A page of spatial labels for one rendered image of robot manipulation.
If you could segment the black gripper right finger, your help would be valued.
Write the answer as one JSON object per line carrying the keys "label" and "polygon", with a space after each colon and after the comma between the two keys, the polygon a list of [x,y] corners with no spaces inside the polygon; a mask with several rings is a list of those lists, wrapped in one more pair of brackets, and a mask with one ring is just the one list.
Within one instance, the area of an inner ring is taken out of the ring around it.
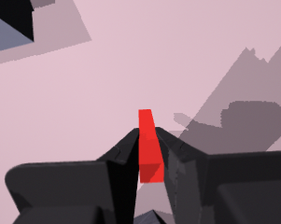
{"label": "black gripper right finger", "polygon": [[155,127],[175,224],[210,224],[221,184],[281,180],[281,150],[208,155]]}

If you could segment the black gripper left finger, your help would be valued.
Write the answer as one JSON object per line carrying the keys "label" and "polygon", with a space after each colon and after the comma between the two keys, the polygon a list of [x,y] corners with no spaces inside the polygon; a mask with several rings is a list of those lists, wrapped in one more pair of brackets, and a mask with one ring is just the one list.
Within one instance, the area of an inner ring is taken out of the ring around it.
{"label": "black gripper left finger", "polygon": [[95,161],[23,163],[7,171],[5,183],[20,213],[98,205],[105,224],[133,224],[138,176],[139,128],[133,128]]}

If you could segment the grey sloped panel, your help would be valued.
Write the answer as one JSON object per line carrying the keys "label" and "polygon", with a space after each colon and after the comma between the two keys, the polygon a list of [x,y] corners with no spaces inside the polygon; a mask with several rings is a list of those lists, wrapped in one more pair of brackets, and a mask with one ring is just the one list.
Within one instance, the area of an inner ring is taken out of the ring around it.
{"label": "grey sloped panel", "polygon": [[34,43],[30,0],[0,0],[0,50]]}

